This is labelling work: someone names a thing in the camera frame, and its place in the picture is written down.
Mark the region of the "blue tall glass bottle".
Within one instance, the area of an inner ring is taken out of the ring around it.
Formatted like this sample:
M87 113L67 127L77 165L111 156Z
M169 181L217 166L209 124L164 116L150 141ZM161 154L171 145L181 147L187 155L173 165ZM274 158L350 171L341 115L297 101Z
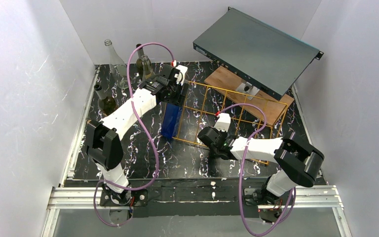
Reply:
M166 104L160 134L168 141L172 140L178 133L182 111L183 108L180 106Z

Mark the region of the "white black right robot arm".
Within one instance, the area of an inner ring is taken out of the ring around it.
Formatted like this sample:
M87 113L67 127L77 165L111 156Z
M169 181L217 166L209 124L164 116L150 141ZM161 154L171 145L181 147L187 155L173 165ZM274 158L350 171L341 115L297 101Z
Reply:
M248 139L208 126L197 137L213 158L258 159L279 165L280 170L268 177L261 189L243 195L250 205L274 204L293 187L313 187L324 161L321 151L294 132L281 138Z

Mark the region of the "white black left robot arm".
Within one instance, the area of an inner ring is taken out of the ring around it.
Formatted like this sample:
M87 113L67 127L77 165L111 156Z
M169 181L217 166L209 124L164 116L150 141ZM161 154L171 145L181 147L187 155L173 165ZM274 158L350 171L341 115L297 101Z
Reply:
M132 191L136 191L130 187L121 166L123 136L159 103L183 104L189 87L185 82L187 71L183 65L164 65L158 74L143 78L131 98L118 109L101 121L88 121L84 142L86 154L102 172L104 191L114 203L128 204Z

